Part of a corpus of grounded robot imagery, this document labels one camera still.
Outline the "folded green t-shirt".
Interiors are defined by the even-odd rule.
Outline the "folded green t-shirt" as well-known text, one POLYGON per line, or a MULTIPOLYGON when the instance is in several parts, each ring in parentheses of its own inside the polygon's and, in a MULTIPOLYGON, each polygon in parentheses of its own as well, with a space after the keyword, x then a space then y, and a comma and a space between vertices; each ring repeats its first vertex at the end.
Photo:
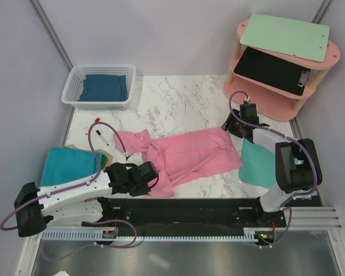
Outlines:
POLYGON ((107 163, 108 163, 108 157, 106 155, 102 155, 102 158, 101 158, 101 169, 102 170, 107 166, 107 163))

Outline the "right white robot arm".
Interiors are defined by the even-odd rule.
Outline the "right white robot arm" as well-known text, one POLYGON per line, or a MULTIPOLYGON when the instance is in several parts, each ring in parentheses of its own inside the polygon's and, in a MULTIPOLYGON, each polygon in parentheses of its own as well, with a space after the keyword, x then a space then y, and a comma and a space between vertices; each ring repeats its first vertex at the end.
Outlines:
POLYGON ((222 125, 224 131, 243 140, 239 179, 266 188, 252 211, 253 222, 267 225, 274 212, 292 200, 311 195, 322 182, 315 144, 311 139, 296 139, 261 124, 256 105, 244 103, 231 112, 222 125))

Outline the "black marker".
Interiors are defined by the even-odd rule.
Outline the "black marker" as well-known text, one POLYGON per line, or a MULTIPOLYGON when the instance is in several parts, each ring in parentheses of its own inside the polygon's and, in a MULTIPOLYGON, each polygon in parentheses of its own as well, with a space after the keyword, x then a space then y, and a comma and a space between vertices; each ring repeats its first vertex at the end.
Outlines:
POLYGON ((109 146, 109 142, 106 140, 106 138, 103 136, 103 134, 99 131, 96 130, 97 135, 99 136, 99 138, 107 145, 109 146))

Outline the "folded teal t-shirt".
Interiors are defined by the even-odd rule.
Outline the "folded teal t-shirt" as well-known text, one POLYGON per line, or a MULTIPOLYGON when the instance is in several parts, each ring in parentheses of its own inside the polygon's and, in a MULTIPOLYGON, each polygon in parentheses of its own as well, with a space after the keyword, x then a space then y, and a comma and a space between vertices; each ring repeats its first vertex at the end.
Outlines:
POLYGON ((40 187, 56 186, 85 178, 98 171, 94 155, 73 148, 52 148, 45 161, 40 187))

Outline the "light green board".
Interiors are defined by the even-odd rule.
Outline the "light green board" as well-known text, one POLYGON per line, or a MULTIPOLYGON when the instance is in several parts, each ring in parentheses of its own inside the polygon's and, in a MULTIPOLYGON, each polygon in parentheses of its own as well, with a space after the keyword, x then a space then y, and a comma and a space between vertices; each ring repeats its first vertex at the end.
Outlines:
POLYGON ((240 42, 246 46, 322 62, 329 27, 289 18, 252 14, 240 42))

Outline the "white plastic basket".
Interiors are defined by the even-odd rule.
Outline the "white plastic basket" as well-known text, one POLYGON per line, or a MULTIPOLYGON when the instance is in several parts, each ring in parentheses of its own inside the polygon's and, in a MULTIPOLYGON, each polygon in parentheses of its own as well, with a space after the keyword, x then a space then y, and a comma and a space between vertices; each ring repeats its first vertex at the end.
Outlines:
POLYGON ((62 102, 81 110, 126 110, 135 94, 136 67, 131 64, 81 64, 74 66, 62 92, 62 102), (87 75, 124 76, 127 99, 124 101, 80 101, 87 75))

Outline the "dark blue t-shirt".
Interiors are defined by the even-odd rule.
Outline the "dark blue t-shirt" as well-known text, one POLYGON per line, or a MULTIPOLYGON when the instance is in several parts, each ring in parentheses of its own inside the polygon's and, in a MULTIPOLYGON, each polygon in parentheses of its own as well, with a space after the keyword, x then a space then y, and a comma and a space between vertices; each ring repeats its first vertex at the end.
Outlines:
POLYGON ((126 76, 88 74, 79 101, 124 102, 128 99, 126 76))

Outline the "folded tan t-shirt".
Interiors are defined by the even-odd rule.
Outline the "folded tan t-shirt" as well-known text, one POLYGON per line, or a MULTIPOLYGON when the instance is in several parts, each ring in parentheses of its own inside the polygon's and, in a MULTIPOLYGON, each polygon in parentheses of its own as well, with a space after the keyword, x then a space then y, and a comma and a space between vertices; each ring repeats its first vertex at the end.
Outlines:
MULTIPOLYGON (((63 148, 68 149, 69 152, 66 155, 68 158, 68 161, 66 161, 67 168, 65 169, 66 182, 88 177, 98 171, 99 166, 91 151, 79 149, 73 144, 66 145, 63 148)), ((96 151, 96 154, 100 164, 102 155, 106 155, 108 157, 107 166, 111 165, 113 161, 111 154, 101 149, 96 151)))

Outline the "black clipboard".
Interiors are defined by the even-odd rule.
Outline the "black clipboard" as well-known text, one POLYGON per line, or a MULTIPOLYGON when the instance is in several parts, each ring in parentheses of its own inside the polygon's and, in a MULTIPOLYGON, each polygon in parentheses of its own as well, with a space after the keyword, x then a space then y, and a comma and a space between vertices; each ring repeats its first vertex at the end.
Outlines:
POLYGON ((310 69, 248 47, 233 72, 276 89, 301 96, 310 69))

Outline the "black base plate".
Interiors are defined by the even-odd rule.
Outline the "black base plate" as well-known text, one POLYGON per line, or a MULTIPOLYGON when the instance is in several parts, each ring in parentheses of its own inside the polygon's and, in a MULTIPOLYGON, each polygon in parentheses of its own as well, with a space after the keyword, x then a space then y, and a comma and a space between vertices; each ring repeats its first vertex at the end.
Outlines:
POLYGON ((100 198, 59 209, 45 218, 66 239, 131 240, 244 237, 246 228, 282 228, 283 211, 266 213, 259 200, 100 198))

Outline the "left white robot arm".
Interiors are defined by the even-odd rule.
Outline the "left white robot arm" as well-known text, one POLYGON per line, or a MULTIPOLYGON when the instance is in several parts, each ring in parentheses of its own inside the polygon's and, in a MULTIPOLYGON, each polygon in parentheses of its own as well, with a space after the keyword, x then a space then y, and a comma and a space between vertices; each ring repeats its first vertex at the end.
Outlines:
POLYGON ((37 187, 27 183, 14 202, 18 235, 34 236, 48 226, 108 226, 115 218, 113 195, 143 196, 158 180, 153 163, 144 162, 113 163, 91 176, 61 185, 37 187))

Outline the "pink t-shirt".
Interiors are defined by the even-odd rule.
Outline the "pink t-shirt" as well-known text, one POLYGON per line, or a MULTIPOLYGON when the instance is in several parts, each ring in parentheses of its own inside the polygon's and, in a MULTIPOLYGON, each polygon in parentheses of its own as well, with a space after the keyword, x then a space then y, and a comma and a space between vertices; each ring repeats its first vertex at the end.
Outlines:
POLYGON ((158 139, 152 139, 146 129, 119 131, 118 136, 114 135, 118 151, 140 152, 143 161, 156 167, 159 181, 148 193, 151 197, 173 197, 176 186, 243 167, 229 133, 220 127, 158 139))

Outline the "pink three-tier shelf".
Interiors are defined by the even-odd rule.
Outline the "pink three-tier shelf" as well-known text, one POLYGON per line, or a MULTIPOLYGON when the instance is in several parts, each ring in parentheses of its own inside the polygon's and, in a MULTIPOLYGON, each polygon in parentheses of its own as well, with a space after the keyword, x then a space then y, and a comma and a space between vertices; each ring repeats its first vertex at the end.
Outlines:
POLYGON ((325 61, 323 62, 315 62, 283 53, 261 50, 261 52, 272 57, 277 57, 299 66, 305 66, 317 72, 316 76, 311 74, 308 76, 303 95, 294 95, 285 90, 280 90, 234 73, 233 70, 244 53, 240 39, 248 22, 249 20, 244 20, 237 27, 237 42, 234 54, 229 62, 228 76, 224 84, 224 94, 229 97, 233 92, 243 90, 257 104, 261 114, 277 121, 290 121, 295 118, 307 99, 314 94, 317 86, 328 71, 340 60, 339 48, 335 43, 329 41, 325 53, 325 61))

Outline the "aluminium rail frame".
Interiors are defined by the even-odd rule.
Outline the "aluminium rail frame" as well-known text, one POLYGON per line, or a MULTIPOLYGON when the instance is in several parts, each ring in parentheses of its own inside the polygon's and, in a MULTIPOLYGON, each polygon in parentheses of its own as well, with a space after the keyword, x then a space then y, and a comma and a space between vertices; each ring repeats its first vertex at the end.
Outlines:
POLYGON ((266 213, 254 206, 166 207, 123 205, 112 207, 88 202, 60 208, 43 217, 46 227, 110 227, 123 220, 142 225, 231 225, 243 228, 284 228, 286 223, 304 227, 335 227, 338 216, 327 208, 285 208, 266 213))

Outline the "teal folding board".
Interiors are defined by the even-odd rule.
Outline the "teal folding board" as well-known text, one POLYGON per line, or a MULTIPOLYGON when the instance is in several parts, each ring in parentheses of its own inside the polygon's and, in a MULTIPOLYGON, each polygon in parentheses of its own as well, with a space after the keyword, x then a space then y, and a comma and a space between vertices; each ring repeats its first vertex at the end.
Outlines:
POLYGON ((270 146, 271 149, 243 140, 243 167, 239 169, 239 179, 267 189, 275 187, 283 194, 310 191, 316 183, 314 177, 317 172, 312 170, 300 145, 309 145, 314 149, 314 144, 309 139, 298 144, 276 141, 270 146))

